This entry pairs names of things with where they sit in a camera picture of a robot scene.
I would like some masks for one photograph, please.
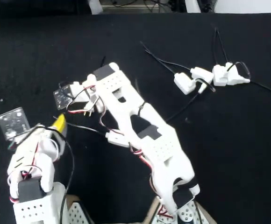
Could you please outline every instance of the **perforated plate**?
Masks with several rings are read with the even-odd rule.
[[[63,86],[62,90],[64,93],[68,94],[69,96],[72,96],[70,85]],[[55,98],[58,110],[66,108],[66,106],[72,101],[71,98],[64,96],[64,94],[60,90],[54,91],[53,97]]]
[[[22,134],[30,129],[29,122],[22,107],[18,107],[0,115],[0,127],[6,140]]]
[[[70,209],[69,214],[69,224],[89,224],[83,209],[78,202],[74,202]]]
[[[190,201],[187,205],[178,210],[180,219],[185,223],[190,223],[192,220],[194,224],[209,224],[202,211],[199,209],[202,222],[199,221],[198,211],[193,201]]]
[[[187,205],[183,206],[181,209],[178,210],[178,216],[182,221],[181,224],[209,224],[205,216],[203,215],[202,211],[199,209],[201,214],[202,223],[199,222],[199,215],[197,213],[195,204],[193,201],[190,201]],[[171,219],[168,217],[160,216],[155,214],[151,224],[180,224],[178,223],[178,219]]]

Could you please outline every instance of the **wire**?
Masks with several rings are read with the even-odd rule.
[[[103,56],[101,63],[100,63],[100,67],[102,67],[104,65],[105,60],[106,60],[106,56]]]
[[[215,62],[215,64],[219,64],[218,60],[217,60],[217,57],[216,57],[216,53],[215,53],[215,50],[216,50],[216,37],[217,36],[219,37],[220,46],[221,46],[221,49],[223,51],[225,60],[226,60],[226,62],[228,62],[229,60],[228,60],[228,57],[227,57],[227,54],[226,54],[226,51],[225,51],[225,48],[224,48],[224,45],[223,45],[223,41],[221,39],[221,34],[220,34],[219,29],[217,27],[214,28],[214,36],[213,36],[213,43],[212,43],[212,54],[213,54],[213,57],[214,57],[214,62]]]
[[[176,118],[179,114],[181,114],[184,110],[188,108],[188,106],[199,96],[199,93],[197,93],[184,107],[182,107],[178,112],[170,116],[167,120],[165,120],[166,123],[169,123],[174,118]]]
[[[115,2],[115,1],[112,1],[112,0],[111,0],[111,2],[112,2],[112,4],[113,4],[113,6],[115,6],[115,7],[123,7],[123,6],[128,6],[128,5],[134,4],[134,3],[137,2],[137,0],[133,0],[133,1],[131,1],[131,2],[129,2],[129,3],[126,3],[126,4],[123,4],[123,5],[116,5],[116,2]]]
[[[61,91],[61,93],[62,93],[64,96],[68,97],[68,98],[74,99],[73,96],[70,96],[70,95],[68,95],[67,93],[64,92],[64,90],[63,90],[62,87],[61,87],[61,84],[63,84],[63,83],[65,83],[65,81],[62,81],[62,82],[59,82],[59,83],[58,83],[59,90]]]
[[[106,112],[107,112],[107,107],[105,106],[105,104],[104,104],[104,102],[102,101],[101,97],[99,97],[99,99],[101,100],[102,105],[103,105],[103,112],[102,112],[102,114],[101,114],[101,116],[100,116],[100,118],[99,118],[99,124],[102,125],[103,127],[105,127],[105,128],[106,128],[107,130],[109,130],[109,131],[115,132],[115,133],[117,133],[117,134],[124,135],[124,134],[121,133],[121,132],[118,132],[118,131],[116,131],[116,130],[114,130],[114,129],[112,129],[112,128],[107,127],[107,126],[102,122],[102,118],[104,117],[104,115],[105,115]]]
[[[184,69],[188,70],[189,72],[191,71],[191,69],[190,69],[190,68],[188,68],[188,67],[186,67],[186,66],[184,66],[184,65],[177,64],[177,63],[174,63],[174,62],[167,62],[167,61],[162,60],[162,59],[160,59],[160,58],[158,58],[158,59],[159,59],[161,62],[163,62],[163,63],[166,63],[166,64],[172,64],[172,65],[176,65],[176,66],[179,66],[179,67],[182,67],[182,68],[184,68]]]
[[[199,223],[202,224],[201,213],[200,213],[200,210],[199,210],[199,208],[198,208],[198,205],[197,205],[196,200],[193,200],[193,203],[195,204],[195,207],[196,207],[196,210],[197,210],[197,213],[198,213]]]
[[[11,196],[9,196],[9,200],[10,200],[10,202],[12,202],[13,204],[16,204],[16,203],[19,202],[19,199],[12,198]]]
[[[173,69],[171,69],[170,67],[168,67],[166,64],[164,64],[162,61],[159,60],[158,57],[156,57],[147,47],[146,45],[141,41],[140,42],[142,44],[142,46],[145,48],[145,51],[150,54],[152,57],[154,57],[155,60],[157,60],[159,63],[161,63],[167,70],[169,70],[170,72],[172,72],[173,74],[175,74],[176,72],[173,71]]]
[[[219,36],[219,40],[220,40],[220,43],[221,43],[221,48],[222,48],[222,50],[223,50],[225,59],[226,59],[226,61],[228,62],[227,54],[226,54],[226,51],[225,51],[225,49],[224,49],[223,41],[222,41],[222,39],[221,39],[221,35],[220,35],[220,32],[219,32],[218,28],[215,28],[215,34],[216,34],[216,33],[217,33],[218,36]],[[216,56],[215,56],[214,51],[213,51],[213,56],[214,56],[215,63],[218,64],[217,61],[216,61]],[[258,85],[258,86],[260,86],[260,87],[262,87],[262,88],[264,88],[264,89],[266,89],[266,90],[268,90],[268,91],[271,92],[271,88],[270,88],[270,87],[265,86],[265,85],[263,85],[263,84],[261,84],[261,83],[258,83],[258,82],[254,81],[254,80],[251,80],[251,74],[250,74],[249,68],[247,67],[247,65],[246,65],[244,62],[235,62],[235,63],[233,63],[233,64],[227,69],[227,71],[229,71],[233,66],[236,66],[237,64],[240,64],[240,65],[244,68],[244,70],[245,70],[245,72],[246,72],[248,78],[250,79],[250,82],[251,82],[251,83],[253,83],[253,84],[255,84],[255,85]]]
[[[74,170],[75,170],[75,159],[74,159],[74,154],[73,154],[73,151],[72,151],[72,148],[69,144],[69,142],[67,141],[67,139],[65,138],[65,136],[63,136],[62,133],[60,133],[58,130],[54,129],[54,128],[50,128],[50,127],[45,127],[45,126],[36,126],[34,127],[18,144],[17,144],[17,147],[22,144],[35,130],[39,129],[39,128],[43,128],[45,130],[48,130],[48,131],[53,131],[53,132],[56,132],[61,138],[63,141],[65,141],[67,147],[69,148],[69,151],[70,151],[70,154],[71,154],[71,158],[72,158],[72,170],[71,170],[71,173],[70,173],[70,177],[69,177],[69,180],[68,180],[68,184],[67,184],[67,187],[65,189],[65,192],[64,192],[64,196],[63,196],[63,199],[62,199],[62,203],[61,203],[61,211],[60,211],[60,224],[63,223],[63,210],[64,210],[64,204],[65,204],[65,200],[66,200],[66,194],[68,192],[68,189],[71,185],[71,182],[72,182],[72,178],[73,178],[73,173],[74,173]]]
[[[23,166],[21,169],[24,169],[25,167],[30,167],[30,168],[37,169],[37,170],[40,171],[40,173],[42,173],[42,169],[41,169],[40,167],[38,167],[38,166],[35,166],[35,165],[26,165],[26,166]],[[15,171],[17,171],[17,170],[18,170],[18,169],[14,169],[14,170],[10,173],[10,175],[8,176],[8,178],[7,178],[8,186],[10,186],[10,184],[11,184],[11,176],[12,176],[12,174],[13,174]],[[25,172],[26,172],[25,175],[28,175],[28,174],[31,172],[31,169],[29,169],[29,171],[26,171],[26,170],[21,170],[21,171],[25,171]]]
[[[8,146],[8,150],[11,149],[11,147],[14,145],[15,143],[15,138],[13,138],[13,141],[11,142],[11,144]]]
[[[227,71],[230,71],[230,69],[231,69],[233,66],[236,66],[237,64],[240,64],[240,65],[243,67],[245,73],[246,73],[247,76],[248,76],[248,79],[251,79],[251,73],[250,73],[250,70],[249,70],[249,68],[247,67],[247,65],[246,65],[244,62],[235,62],[235,63],[233,63],[233,64],[227,69]]]
[[[265,85],[263,85],[263,84],[261,84],[261,83],[258,83],[258,82],[253,81],[253,80],[250,80],[250,82],[253,83],[253,84],[256,84],[256,85],[258,85],[258,86],[260,86],[260,87],[262,87],[262,88],[264,88],[264,89],[266,89],[266,90],[268,90],[268,91],[271,91],[271,88],[270,88],[270,87],[267,87],[267,86],[265,86]]]
[[[165,206],[162,204],[162,206],[161,206],[160,209],[158,210],[158,213],[157,213],[157,214],[160,215],[160,216],[168,217],[168,218],[174,218],[173,216],[170,216],[170,215],[168,215],[167,213],[168,213],[167,209],[166,209]]]
[[[75,99],[76,99],[83,91],[85,91],[85,90],[87,90],[87,89],[91,89],[91,88],[93,88],[93,87],[95,87],[95,85],[87,86],[87,87],[85,87],[82,91],[80,91],[80,92],[72,99],[72,101],[70,101],[70,103],[66,106],[67,112],[68,112],[68,113],[85,113],[85,112],[91,111],[91,110],[93,109],[93,107],[95,106],[95,104],[96,104],[98,98],[96,98],[96,101],[93,102],[93,106],[92,106],[90,109],[88,109],[88,110],[74,110],[74,111],[70,111],[70,110],[68,110],[68,107],[75,101]]]
[[[69,122],[66,122],[68,125],[72,126],[72,127],[77,127],[77,128],[81,128],[81,129],[85,129],[85,130],[88,130],[88,131],[91,131],[91,132],[95,132],[103,137],[105,137],[105,134],[100,132],[100,131],[97,131],[96,129],[94,128],[90,128],[90,127],[86,127],[86,126],[81,126],[81,125],[75,125],[73,123],[69,123]]]
[[[204,83],[205,85],[207,85],[207,87],[208,87],[212,92],[215,92],[215,91],[216,91],[215,88],[214,88],[211,84],[209,84],[208,82],[206,82],[204,79],[202,79],[202,78],[197,78],[197,79],[195,79],[195,80],[196,80],[196,82]]]

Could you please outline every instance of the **red wire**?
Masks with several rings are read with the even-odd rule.
[[[168,218],[174,218],[173,216],[170,216],[170,215],[167,215],[168,211],[165,209],[164,212],[161,212],[161,210],[165,209],[165,206],[162,204],[162,206],[160,207],[160,210],[158,211],[158,215],[160,216],[165,216],[165,217],[168,217]]]
[[[95,87],[95,85],[90,85],[90,86],[87,86],[87,87],[85,87],[83,90],[87,90],[87,89],[90,89],[90,88],[93,88],[93,87]],[[75,114],[75,113],[84,113],[85,112],[85,110],[76,110],[76,111],[69,111],[69,110],[67,110],[67,112],[68,113],[72,113],[72,114]]]

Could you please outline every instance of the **white bracket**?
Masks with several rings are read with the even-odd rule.
[[[104,78],[96,82],[96,94],[117,121],[119,130],[124,134],[127,142],[132,147],[141,149],[144,157],[151,163],[153,184],[161,202],[170,214],[175,214],[177,206],[172,196],[174,181],[181,178],[188,183],[194,178],[191,162],[181,148],[175,129],[166,124],[150,104],[144,104],[142,97],[117,64],[110,63],[107,66],[109,66],[107,71],[110,73],[104,74]],[[93,79],[95,75],[90,74],[89,78]],[[115,92],[120,92],[125,102],[120,102]],[[140,108],[142,108],[140,117],[157,127],[156,139],[149,135],[140,138],[133,130],[130,116],[138,114]],[[190,191],[195,197],[200,191],[198,184],[195,190],[190,189]]]
[[[16,223],[31,224],[42,221],[43,224],[59,224],[60,209],[64,193],[64,185],[55,182],[53,184],[53,190],[44,198],[15,203],[13,209]],[[63,210],[63,224],[69,224],[66,201]]]
[[[69,224],[90,224],[79,203],[74,202],[68,210]]]

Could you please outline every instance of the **cable connector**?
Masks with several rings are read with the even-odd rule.
[[[73,97],[77,96],[74,102],[88,102],[90,100],[85,91],[81,92],[83,89],[84,86],[79,82],[73,82],[73,84],[70,84],[70,90]]]
[[[211,84],[211,82],[214,78],[214,74],[212,72],[207,71],[202,68],[199,68],[199,67],[195,67],[195,68],[191,69],[191,74],[192,74],[193,79],[201,78],[201,79],[204,79],[209,84]],[[205,83],[203,83],[201,85],[198,93],[201,94],[206,89],[206,87],[207,87],[207,85]]]
[[[174,77],[174,83],[185,95],[196,88],[196,81],[188,77],[185,73],[176,73]]]
[[[226,67],[219,64],[215,65],[212,69],[214,74],[214,85],[215,86],[226,86],[228,83],[228,73]]]
[[[128,148],[129,142],[126,140],[125,136],[120,133],[116,133],[117,131],[119,132],[119,130],[114,129],[114,131],[110,130],[106,133],[107,141],[111,144]]]
[[[250,82],[248,78],[244,78],[238,74],[237,67],[234,66],[233,63],[227,62],[225,69],[226,73],[228,74],[228,85],[236,85]]]

